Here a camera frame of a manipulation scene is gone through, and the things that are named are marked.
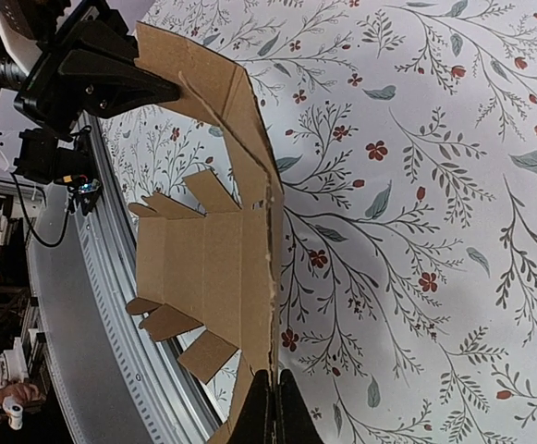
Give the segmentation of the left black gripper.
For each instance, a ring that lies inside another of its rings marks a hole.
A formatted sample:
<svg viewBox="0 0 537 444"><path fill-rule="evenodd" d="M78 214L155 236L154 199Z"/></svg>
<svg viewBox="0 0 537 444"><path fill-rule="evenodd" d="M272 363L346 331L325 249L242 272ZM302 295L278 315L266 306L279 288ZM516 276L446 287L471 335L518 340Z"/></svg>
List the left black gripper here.
<svg viewBox="0 0 537 444"><path fill-rule="evenodd" d="M53 134L69 134L87 112L111 118L175 102L180 87L138 68L136 39L119 10L82 1L47 42L15 98L15 108Z"/></svg>

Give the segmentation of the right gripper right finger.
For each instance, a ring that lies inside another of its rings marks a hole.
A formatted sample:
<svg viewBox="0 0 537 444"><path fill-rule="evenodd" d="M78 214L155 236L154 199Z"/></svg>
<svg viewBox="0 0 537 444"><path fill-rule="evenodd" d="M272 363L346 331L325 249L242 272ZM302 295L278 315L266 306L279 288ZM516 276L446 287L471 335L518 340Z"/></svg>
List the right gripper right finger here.
<svg viewBox="0 0 537 444"><path fill-rule="evenodd" d="M275 394L276 443L323 444L292 372L282 370Z"/></svg>

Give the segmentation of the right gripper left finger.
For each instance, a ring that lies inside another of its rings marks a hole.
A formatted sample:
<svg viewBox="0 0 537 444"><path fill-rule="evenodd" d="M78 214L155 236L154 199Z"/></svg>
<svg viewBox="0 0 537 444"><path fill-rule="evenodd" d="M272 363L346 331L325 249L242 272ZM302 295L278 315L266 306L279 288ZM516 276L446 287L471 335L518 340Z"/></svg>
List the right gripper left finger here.
<svg viewBox="0 0 537 444"><path fill-rule="evenodd" d="M235 444L272 442L273 392L267 370L258 371L252 379L238 420L233 429Z"/></svg>

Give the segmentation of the brown cardboard box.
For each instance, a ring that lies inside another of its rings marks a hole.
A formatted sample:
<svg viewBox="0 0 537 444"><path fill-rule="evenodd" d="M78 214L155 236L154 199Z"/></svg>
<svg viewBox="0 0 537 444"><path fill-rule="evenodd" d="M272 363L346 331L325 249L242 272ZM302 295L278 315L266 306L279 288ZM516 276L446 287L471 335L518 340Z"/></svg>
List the brown cardboard box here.
<svg viewBox="0 0 537 444"><path fill-rule="evenodd" d="M205 169L184 179L199 210L158 192L130 205L139 228L126 309L156 341L199 329L178 360L201 382L239 358L229 416L212 435L226 443L254 375L277 368L283 188L246 69L173 32L136 31L138 67L181 90L166 108L221 130L237 188Z"/></svg>

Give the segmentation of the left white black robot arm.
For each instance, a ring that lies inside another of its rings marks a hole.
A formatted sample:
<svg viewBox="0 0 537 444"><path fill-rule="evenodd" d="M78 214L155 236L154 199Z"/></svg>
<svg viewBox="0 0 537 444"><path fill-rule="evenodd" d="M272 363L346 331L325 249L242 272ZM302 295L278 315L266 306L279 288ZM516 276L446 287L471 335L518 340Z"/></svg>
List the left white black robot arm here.
<svg viewBox="0 0 537 444"><path fill-rule="evenodd" d="M90 175L89 129L79 117L115 117L175 102L179 87L142 68L121 13L105 1L0 1L0 92L36 124L0 132L0 170L39 183Z"/></svg>

